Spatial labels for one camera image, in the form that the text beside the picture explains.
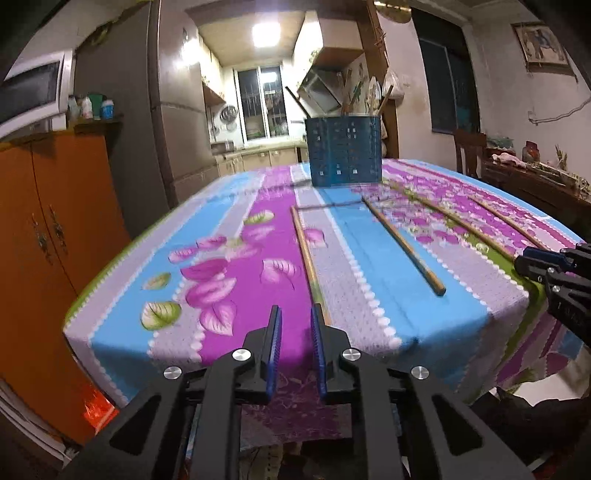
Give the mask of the dark wooden side table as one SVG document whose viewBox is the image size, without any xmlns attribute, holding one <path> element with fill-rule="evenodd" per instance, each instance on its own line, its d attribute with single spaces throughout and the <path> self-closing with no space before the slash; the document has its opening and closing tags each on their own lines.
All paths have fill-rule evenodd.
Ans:
<svg viewBox="0 0 591 480">
<path fill-rule="evenodd" d="M 550 215 L 581 237 L 590 236 L 590 203 L 536 173 L 492 159 L 481 163 L 480 178 Z"/>
</svg>

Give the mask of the kitchen window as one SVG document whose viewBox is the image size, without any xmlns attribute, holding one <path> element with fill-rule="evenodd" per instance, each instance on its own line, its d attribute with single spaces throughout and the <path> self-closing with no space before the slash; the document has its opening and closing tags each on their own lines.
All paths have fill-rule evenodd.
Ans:
<svg viewBox="0 0 591 480">
<path fill-rule="evenodd" d="M 279 65 L 235 71 L 235 86 L 246 142 L 290 135 Z"/>
</svg>

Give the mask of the white bottle on cabinet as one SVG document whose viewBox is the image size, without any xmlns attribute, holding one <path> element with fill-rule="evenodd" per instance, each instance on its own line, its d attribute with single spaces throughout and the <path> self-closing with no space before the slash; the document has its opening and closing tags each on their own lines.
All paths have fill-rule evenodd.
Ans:
<svg viewBox="0 0 591 480">
<path fill-rule="evenodd" d="M 85 120 L 94 118 L 92 101 L 88 96 L 83 97 L 80 101 L 80 116 Z"/>
</svg>

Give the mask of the hanging white plastic bag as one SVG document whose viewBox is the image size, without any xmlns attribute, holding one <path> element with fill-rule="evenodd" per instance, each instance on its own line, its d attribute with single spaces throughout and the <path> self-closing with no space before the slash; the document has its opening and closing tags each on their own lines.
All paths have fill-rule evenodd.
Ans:
<svg viewBox="0 0 591 480">
<path fill-rule="evenodd" d="M 398 74 L 393 70 L 389 70 L 385 76 L 382 87 L 383 97 L 389 100 L 403 100 L 405 97 L 404 85 Z"/>
</svg>

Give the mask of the dark wooden chair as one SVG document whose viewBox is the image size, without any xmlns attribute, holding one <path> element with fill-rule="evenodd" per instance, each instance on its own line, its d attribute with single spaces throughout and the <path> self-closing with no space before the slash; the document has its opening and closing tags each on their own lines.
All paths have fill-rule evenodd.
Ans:
<svg viewBox="0 0 591 480">
<path fill-rule="evenodd" d="M 457 172 L 479 178 L 479 161 L 486 158 L 487 135 L 456 129 L 453 133 L 456 151 Z"/>
</svg>

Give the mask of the dark room window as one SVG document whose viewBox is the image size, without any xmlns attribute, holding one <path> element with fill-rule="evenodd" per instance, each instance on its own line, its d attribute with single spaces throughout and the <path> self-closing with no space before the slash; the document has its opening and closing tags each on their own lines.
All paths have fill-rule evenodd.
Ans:
<svg viewBox="0 0 591 480">
<path fill-rule="evenodd" d="M 426 72 L 432 130 L 480 133 L 478 94 L 463 30 L 418 9 L 413 12 L 413 22 Z"/>
</svg>

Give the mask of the floral striped tablecloth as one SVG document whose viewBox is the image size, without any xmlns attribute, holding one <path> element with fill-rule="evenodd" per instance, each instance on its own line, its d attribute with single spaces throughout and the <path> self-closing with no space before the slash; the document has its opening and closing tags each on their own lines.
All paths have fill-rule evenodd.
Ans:
<svg viewBox="0 0 591 480">
<path fill-rule="evenodd" d="M 444 283 L 444 296 L 363 196 Z M 266 168 L 214 181 L 145 232 L 71 307 L 65 337 L 124 406 L 165 368 L 194 370 L 235 350 L 277 305 L 276 394 L 243 411 L 243 447 L 348 436 L 346 409 L 318 399 L 294 206 L 332 325 L 353 347 L 400 370 L 425 366 L 466 402 L 553 375 L 582 342 L 548 313 L 542 286 L 516 274 L 512 259 L 531 243 L 470 196 L 548 249 L 578 242 L 526 202 L 417 160 L 387 160 L 382 183 L 339 188 L 312 186 L 305 164 Z"/>
</svg>

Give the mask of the round brass wall plate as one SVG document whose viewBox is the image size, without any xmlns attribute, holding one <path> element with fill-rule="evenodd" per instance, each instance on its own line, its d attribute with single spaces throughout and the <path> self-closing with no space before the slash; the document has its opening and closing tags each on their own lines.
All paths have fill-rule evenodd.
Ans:
<svg viewBox="0 0 591 480">
<path fill-rule="evenodd" d="M 375 0 L 376 10 L 394 23 L 406 24 L 412 19 L 412 9 L 407 0 Z"/>
</svg>

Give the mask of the orange wooden cabinet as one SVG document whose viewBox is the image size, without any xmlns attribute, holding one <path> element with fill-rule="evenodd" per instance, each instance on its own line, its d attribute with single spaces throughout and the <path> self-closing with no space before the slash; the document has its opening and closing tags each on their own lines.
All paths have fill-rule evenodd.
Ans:
<svg viewBox="0 0 591 480">
<path fill-rule="evenodd" d="M 63 334 L 87 284 L 130 242 L 109 155 L 118 121 L 1 146 L 1 378 L 57 435 L 78 444 L 97 391 Z"/>
</svg>

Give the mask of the wooden chopstick green end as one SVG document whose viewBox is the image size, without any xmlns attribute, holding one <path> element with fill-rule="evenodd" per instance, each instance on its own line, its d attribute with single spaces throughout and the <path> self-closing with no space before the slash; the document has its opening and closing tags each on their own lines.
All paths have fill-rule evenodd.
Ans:
<svg viewBox="0 0 591 480">
<path fill-rule="evenodd" d="M 298 247 L 300 247 L 301 258 L 304 263 L 304 271 L 308 280 L 308 289 L 310 290 L 311 302 L 321 306 L 322 315 L 324 315 L 325 324 L 331 326 L 332 318 L 329 316 L 329 309 L 325 305 L 325 298 L 322 295 L 322 288 L 320 281 L 318 281 L 317 270 L 315 270 L 314 261 L 312 261 L 310 247 L 308 247 L 308 240 L 304 235 L 304 227 L 301 225 L 301 217 L 298 214 L 297 208 L 290 207 L 291 219 L 293 219 L 295 234 L 297 235 Z"/>
</svg>

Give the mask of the range hood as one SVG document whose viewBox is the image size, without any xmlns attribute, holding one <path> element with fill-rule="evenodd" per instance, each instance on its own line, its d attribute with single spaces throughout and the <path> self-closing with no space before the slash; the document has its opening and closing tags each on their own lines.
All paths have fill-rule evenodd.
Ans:
<svg viewBox="0 0 591 480">
<path fill-rule="evenodd" d="M 298 92 L 304 93 L 324 115 L 339 115 L 342 111 L 342 75 L 337 71 L 311 67 Z"/>
</svg>

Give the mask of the wooden chopstick far right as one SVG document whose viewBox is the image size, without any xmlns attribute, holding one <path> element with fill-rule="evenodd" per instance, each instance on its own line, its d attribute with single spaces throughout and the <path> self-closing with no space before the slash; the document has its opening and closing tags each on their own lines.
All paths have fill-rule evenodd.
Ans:
<svg viewBox="0 0 591 480">
<path fill-rule="evenodd" d="M 506 223 L 507 225 L 509 225 L 510 227 L 512 227 L 520 235 L 522 235 L 530 243 L 532 243 L 536 248 L 541 249 L 541 250 L 546 250 L 547 249 L 547 247 L 546 247 L 545 244 L 543 244 L 542 242 L 538 241 L 535 236 L 531 235 L 526 230 L 524 230 L 523 228 L 521 228 L 515 221 L 513 221 L 508 216 L 501 214 L 495 208 L 491 207 L 489 204 L 487 204 L 486 202 L 484 202 L 484 201 L 482 201 L 482 200 L 480 200 L 480 199 L 478 199 L 476 197 L 470 196 L 470 199 L 473 202 L 475 202 L 476 204 L 478 204 L 480 207 L 484 208 L 485 210 L 487 210 L 488 212 L 490 212 L 492 215 L 494 215 L 495 217 L 497 217 L 498 219 L 500 219 L 501 221 L 503 221 L 504 223 Z"/>
</svg>

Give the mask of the framed wall picture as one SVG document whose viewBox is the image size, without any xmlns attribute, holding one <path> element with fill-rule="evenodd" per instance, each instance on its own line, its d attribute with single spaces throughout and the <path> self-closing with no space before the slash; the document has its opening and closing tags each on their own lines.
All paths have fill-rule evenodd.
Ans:
<svg viewBox="0 0 591 480">
<path fill-rule="evenodd" d="M 575 76 L 566 50 L 547 25 L 521 22 L 512 24 L 512 29 L 528 72 Z"/>
</svg>

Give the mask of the blue perforated utensil holder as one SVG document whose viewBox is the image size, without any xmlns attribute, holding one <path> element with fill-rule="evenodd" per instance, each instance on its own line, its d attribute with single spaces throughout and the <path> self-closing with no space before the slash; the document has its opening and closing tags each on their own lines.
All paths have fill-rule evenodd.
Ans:
<svg viewBox="0 0 591 480">
<path fill-rule="evenodd" d="M 312 185 L 325 188 L 382 181 L 377 116 L 313 117 L 304 124 Z"/>
</svg>

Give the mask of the blue cup on cabinet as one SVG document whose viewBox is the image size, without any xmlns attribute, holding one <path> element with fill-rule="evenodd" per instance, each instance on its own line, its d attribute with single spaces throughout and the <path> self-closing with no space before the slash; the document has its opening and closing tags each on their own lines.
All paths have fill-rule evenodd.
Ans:
<svg viewBox="0 0 591 480">
<path fill-rule="evenodd" d="M 114 118 L 114 102 L 111 99 L 102 101 L 100 116 L 102 120 L 112 120 Z"/>
</svg>

